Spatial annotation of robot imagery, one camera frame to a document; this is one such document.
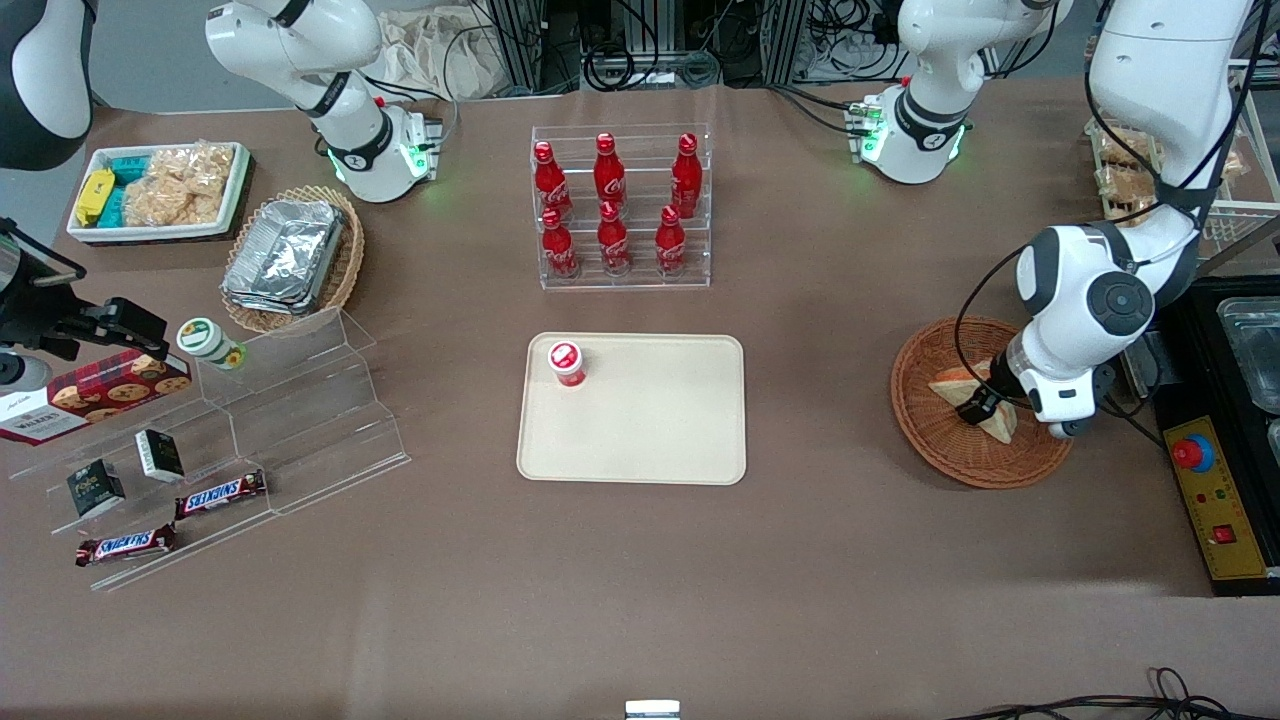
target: small black box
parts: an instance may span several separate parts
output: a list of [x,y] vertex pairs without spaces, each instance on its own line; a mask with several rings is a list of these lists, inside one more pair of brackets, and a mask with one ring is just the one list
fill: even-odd
[[115,468],[106,460],[95,460],[67,478],[67,487],[76,501],[76,511],[82,520],[101,515],[124,501],[124,487],[115,475]]
[[172,437],[146,429],[136,439],[138,456],[142,457],[142,474],[165,483],[182,480],[182,459],[178,457],[178,443]]

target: wicker basket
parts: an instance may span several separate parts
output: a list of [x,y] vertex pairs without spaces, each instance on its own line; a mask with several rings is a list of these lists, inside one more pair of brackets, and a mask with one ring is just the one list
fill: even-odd
[[[955,318],[938,320],[911,336],[893,361],[890,395],[893,415],[924,460],[946,475],[979,488],[1019,488],[1048,477],[1066,459],[1069,441],[1050,434],[1048,427],[1021,407],[1018,430],[1005,445],[982,428],[969,425],[929,382],[959,365],[952,328]],[[968,316],[960,328],[960,346],[970,363],[989,360],[1014,337],[1000,320]]]
[[[352,208],[351,201],[343,197],[340,192],[328,187],[306,186],[285,190],[268,202],[275,200],[300,200],[303,202],[323,200],[335,208],[340,208],[342,211],[346,213],[347,222],[343,225],[342,234],[338,240],[340,245],[338,246],[338,252],[333,258],[333,265],[329,269],[329,277],[325,281],[324,290],[320,292],[320,304],[316,306],[316,311],[328,307],[342,307],[346,305],[347,299],[351,297],[351,292],[356,288],[356,275],[360,274],[360,263],[365,259],[365,231],[360,227],[360,218],[356,215],[356,209]],[[262,213],[262,208],[265,206],[266,202],[260,205],[257,210],[253,210],[253,214],[248,218],[248,220],[241,225],[241,231],[236,236],[236,245],[232,246],[230,256],[227,259],[228,269],[232,266],[232,263],[236,261],[236,256],[239,255],[241,247],[244,245],[244,236],[248,234],[248,228],[252,227],[255,220],[257,220],[259,214]],[[236,320],[237,325],[260,333],[283,328],[284,325],[305,316],[241,307],[225,296],[223,297],[223,305],[227,307],[227,313],[232,316],[232,319]]]

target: red and white cup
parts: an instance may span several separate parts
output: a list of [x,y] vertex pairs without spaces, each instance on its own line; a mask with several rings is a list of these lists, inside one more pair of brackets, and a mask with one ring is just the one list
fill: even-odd
[[556,379],[564,387],[575,387],[586,379],[582,372],[582,348],[576,342],[562,340],[547,351],[547,361],[556,373]]

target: coca-cola bottle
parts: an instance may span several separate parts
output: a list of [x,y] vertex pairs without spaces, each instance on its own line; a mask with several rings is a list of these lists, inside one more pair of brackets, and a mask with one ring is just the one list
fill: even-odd
[[538,170],[534,172],[538,199],[543,202],[543,208],[559,210],[561,222],[568,223],[573,219],[573,201],[568,197],[568,181],[564,179],[564,170],[556,161],[552,143],[545,140],[535,142],[534,160],[538,161]]
[[663,277],[678,275],[685,270],[685,228],[680,227],[680,210],[675,205],[662,209],[658,225],[658,272]]
[[618,215],[627,217],[627,173],[614,152],[613,135],[602,132],[595,137],[595,193],[600,202],[608,200],[618,205]]
[[559,278],[575,278],[581,268],[573,254],[573,236],[561,225],[559,210],[543,210],[543,254],[547,255],[547,269]]
[[625,275],[631,270],[631,254],[627,252],[627,228],[618,219],[618,205],[605,200],[600,202],[600,227],[595,231],[600,241],[600,260],[604,272],[612,277]]
[[671,204],[681,218],[692,218],[703,192],[703,164],[698,160],[698,136],[680,136],[680,155],[671,167]]

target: table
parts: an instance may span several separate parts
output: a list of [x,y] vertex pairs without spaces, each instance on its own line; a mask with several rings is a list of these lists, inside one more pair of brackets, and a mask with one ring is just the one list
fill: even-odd
[[[868,87],[828,90],[858,97]],[[360,205],[348,310],[413,462],[120,592],[92,594],[40,488],[0,510],[14,716],[942,717],[1147,694],[1146,669],[1277,714],[1276,601],[1213,600],[1161,454],[1108,418],[1028,489],[970,491],[899,432],[888,369],[992,263],[1098,214],[1078,81],[989,83],[938,181],[897,186],[764,91],[467,104],[440,179]],[[707,291],[544,293],[530,126],[708,119]],[[296,111],[104,111],[90,146],[234,138],[251,206],[333,184]],[[91,250],[86,297],[221,316],[227,245]],[[975,311],[1024,322],[1001,275]],[[733,487],[535,483],[515,468],[543,331],[728,333],[745,347]]]

